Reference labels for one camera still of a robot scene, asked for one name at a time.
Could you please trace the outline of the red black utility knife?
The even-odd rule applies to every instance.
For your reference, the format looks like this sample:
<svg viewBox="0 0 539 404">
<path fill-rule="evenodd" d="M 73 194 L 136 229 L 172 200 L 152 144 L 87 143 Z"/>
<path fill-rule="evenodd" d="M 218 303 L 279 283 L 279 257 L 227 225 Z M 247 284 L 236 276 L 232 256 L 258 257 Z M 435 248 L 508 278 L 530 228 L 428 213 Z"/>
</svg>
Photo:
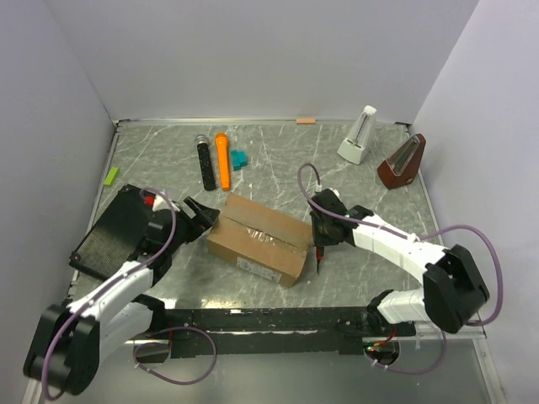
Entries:
<svg viewBox="0 0 539 404">
<path fill-rule="evenodd" d="M 321 267 L 321 262 L 322 262 L 323 257 L 324 257 L 324 253 L 325 253 L 325 247 L 324 246 L 316 246 L 315 247 L 317 274 L 320 274 L 320 267 Z"/>
</svg>

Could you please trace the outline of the brown cardboard express box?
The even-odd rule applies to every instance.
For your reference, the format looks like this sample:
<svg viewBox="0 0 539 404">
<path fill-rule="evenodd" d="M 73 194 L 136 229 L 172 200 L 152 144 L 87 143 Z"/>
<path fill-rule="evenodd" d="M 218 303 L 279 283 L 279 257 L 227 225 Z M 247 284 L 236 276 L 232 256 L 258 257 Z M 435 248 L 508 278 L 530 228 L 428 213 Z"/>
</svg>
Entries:
<svg viewBox="0 0 539 404">
<path fill-rule="evenodd" d="M 309 224 L 236 194 L 207 236 L 211 255 L 288 288 L 301 277 L 311 243 Z"/>
</svg>

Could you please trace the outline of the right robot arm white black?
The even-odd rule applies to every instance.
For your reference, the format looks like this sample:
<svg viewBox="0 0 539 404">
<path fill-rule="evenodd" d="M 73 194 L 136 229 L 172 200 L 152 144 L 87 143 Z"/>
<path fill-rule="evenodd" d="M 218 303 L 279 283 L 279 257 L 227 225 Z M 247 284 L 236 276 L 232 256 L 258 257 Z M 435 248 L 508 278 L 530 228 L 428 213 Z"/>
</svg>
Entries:
<svg viewBox="0 0 539 404">
<path fill-rule="evenodd" d="M 325 247 L 346 242 L 384 258 L 419 282 L 416 290 L 385 290 L 371 300 L 367 323 L 375 334 L 386 335 L 405 322 L 430 322 L 457 333 L 488 302 L 488 287 L 465 247 L 422 241 L 363 206 L 348 209 L 333 189 L 320 191 L 308 204 L 319 257 Z"/>
</svg>

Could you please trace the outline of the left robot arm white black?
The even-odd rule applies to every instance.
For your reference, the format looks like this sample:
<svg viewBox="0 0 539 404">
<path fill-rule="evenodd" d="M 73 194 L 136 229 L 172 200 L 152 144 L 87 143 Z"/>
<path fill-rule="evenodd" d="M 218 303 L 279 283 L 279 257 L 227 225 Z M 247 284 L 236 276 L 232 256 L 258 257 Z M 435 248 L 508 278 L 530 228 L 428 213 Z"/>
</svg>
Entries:
<svg viewBox="0 0 539 404">
<path fill-rule="evenodd" d="M 81 394 L 101 363 L 129 339 L 166 332 L 166 309 L 146 292 L 168 272 L 181 246 L 209 231 L 219 210 L 187 197 L 182 206 L 153 188 L 124 187 L 91 227 L 70 264 L 100 285 L 40 316 L 24 375 L 55 401 Z"/>
</svg>

